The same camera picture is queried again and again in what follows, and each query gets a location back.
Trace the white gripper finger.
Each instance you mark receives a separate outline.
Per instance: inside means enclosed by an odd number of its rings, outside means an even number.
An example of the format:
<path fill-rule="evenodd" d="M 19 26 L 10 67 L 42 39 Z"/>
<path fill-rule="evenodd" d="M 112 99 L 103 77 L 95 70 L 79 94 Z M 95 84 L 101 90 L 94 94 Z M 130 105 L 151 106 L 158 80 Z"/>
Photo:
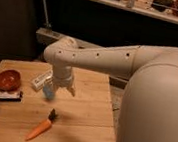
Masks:
<path fill-rule="evenodd" d="M 55 97 L 55 93 L 52 89 L 52 84 L 50 82 L 46 83 L 44 86 L 43 86 L 43 93 L 44 93 L 44 96 L 48 99 L 48 100 L 53 100 L 54 97 Z"/>
<path fill-rule="evenodd" d="M 68 87 L 67 88 L 68 92 L 72 94 L 72 96 L 75 96 L 76 93 L 75 93 L 75 88 L 72 86 L 72 87 Z"/>

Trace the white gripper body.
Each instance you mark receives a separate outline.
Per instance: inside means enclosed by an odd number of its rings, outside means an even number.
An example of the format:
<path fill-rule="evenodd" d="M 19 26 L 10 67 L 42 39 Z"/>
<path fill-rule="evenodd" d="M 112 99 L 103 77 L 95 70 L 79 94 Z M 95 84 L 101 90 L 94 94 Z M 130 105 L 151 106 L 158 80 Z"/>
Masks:
<path fill-rule="evenodd" d="M 73 72 L 70 69 L 64 68 L 52 68 L 52 83 L 54 87 L 57 88 L 66 88 L 68 91 L 72 89 L 72 84 L 74 83 Z"/>

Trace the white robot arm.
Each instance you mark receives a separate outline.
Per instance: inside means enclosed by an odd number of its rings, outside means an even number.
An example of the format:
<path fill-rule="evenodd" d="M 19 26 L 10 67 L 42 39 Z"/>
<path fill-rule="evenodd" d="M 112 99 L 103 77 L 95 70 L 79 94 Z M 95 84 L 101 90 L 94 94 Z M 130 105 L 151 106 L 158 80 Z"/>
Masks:
<path fill-rule="evenodd" d="M 116 142 L 178 142 L 178 47 L 77 45 L 63 37 L 44 50 L 57 88 L 71 87 L 75 67 L 126 78 Z"/>

